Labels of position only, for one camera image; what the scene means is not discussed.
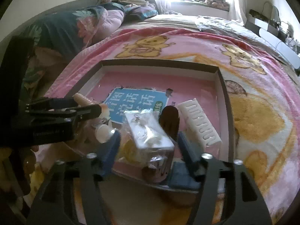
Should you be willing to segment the left human hand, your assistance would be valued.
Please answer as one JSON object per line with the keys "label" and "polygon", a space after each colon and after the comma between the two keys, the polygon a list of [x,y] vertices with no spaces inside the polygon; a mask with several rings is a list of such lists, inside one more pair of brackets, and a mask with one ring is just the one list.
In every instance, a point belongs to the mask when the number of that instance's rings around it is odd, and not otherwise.
{"label": "left human hand", "polygon": [[29,149],[1,148],[1,199],[15,200],[31,192],[30,175],[35,170],[39,147]]}

